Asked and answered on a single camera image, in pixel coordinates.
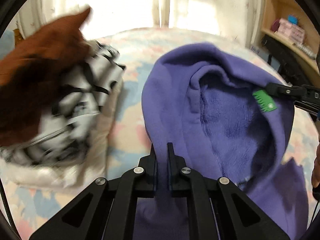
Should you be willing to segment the purple hoodie sweatshirt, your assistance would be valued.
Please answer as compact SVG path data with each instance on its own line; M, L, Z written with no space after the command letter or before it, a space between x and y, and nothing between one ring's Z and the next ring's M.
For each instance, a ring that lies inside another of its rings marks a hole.
M204 177L229 178L291 239L308 223L303 169L282 164L293 125L289 101L254 97L277 79L212 44L176 48L155 63L142 92L158 162L153 199L137 206L134 239L188 239L183 200L171 198L167 144Z

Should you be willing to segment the black bag by shelf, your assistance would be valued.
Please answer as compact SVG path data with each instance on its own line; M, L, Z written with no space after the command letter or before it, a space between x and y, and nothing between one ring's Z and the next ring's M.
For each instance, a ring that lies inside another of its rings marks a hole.
M319 75L308 73L307 65L303 60L298 60L298 55L290 48L269 35L263 36L261 45L279 62L277 72L287 83L293 86L309 85L319 88Z

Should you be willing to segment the cream satin folded jacket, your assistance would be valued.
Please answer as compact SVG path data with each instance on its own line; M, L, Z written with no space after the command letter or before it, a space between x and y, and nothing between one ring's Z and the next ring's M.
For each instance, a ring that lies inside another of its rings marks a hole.
M84 115L89 120L87 138L84 144L73 148L74 155L48 163L31 164L27 156L19 157L22 152L1 148L1 171L5 177L22 187L35 189L71 190L88 184L104 174L107 166L108 135L112 129L117 102L123 80L113 88L102 112L93 116Z

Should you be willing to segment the pink drawer organizer box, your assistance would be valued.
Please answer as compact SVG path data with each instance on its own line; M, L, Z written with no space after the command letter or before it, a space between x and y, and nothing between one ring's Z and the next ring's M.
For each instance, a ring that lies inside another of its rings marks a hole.
M283 35L294 43L302 44L304 42L305 30L296 24L290 23L284 18L279 20L279 28L277 33Z

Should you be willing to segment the wooden bookshelf unit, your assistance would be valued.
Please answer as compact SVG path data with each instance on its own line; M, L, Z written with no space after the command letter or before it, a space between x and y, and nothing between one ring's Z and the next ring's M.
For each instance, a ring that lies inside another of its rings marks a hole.
M319 34L295 0L266 0L261 31L287 46L309 69L319 73L311 55L318 51Z

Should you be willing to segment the pastel floral bed blanket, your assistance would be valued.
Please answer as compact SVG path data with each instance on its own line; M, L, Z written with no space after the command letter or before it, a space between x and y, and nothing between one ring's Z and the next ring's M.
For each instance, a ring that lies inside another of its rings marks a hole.
M155 61L176 47L203 41L211 42L219 49L243 58L277 76L277 71L254 52L223 37L198 31L133 29L101 39L101 42L119 50L119 62L126 66L114 122L107 137L108 179L117 178L133 168L140 157L150 150L150 142L144 127L141 96L144 83ZM297 209L302 211L297 223L304 228L309 226L312 212L316 207L316 201L311 194L310 177L317 147L317 135L316 126L310 115L301 109L296 109L291 137L282 164L293 166L303 175L308 205L304 207L300 203L297 204ZM1 166L1 178L14 221L23 239L28 239L80 192L80 188L47 190L22 187L11 180L5 165Z

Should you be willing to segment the sheer floral window curtain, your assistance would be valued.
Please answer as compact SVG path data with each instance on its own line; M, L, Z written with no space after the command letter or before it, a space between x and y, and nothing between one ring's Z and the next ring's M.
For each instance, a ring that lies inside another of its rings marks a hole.
M44 24L92 11L82 28L91 40L135 28L178 28L226 37L250 46L258 36L264 0L27 0L16 14L23 37Z

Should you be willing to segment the black white patterned folded garment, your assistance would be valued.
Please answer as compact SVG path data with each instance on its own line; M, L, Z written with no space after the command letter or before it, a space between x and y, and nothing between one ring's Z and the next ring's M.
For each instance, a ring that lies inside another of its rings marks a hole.
M126 67L119 52L93 42L94 56L64 78L60 97L42 112L33 139L1 147L1 158L22 166L69 166L83 163L91 146L89 134L114 94Z

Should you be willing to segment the rust brown folded garment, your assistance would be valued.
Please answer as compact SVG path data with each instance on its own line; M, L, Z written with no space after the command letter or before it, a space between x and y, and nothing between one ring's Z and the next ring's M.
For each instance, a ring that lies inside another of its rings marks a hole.
M89 55L80 28L90 12L42 26L1 60L1 146L27 142L39 132L42 111L57 100L61 78Z

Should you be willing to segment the blue folded comforter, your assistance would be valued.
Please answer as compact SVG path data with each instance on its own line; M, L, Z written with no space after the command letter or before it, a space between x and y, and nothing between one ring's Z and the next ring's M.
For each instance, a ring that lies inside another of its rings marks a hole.
M0 39L0 60L15 48L15 34L12 30L6 30Z

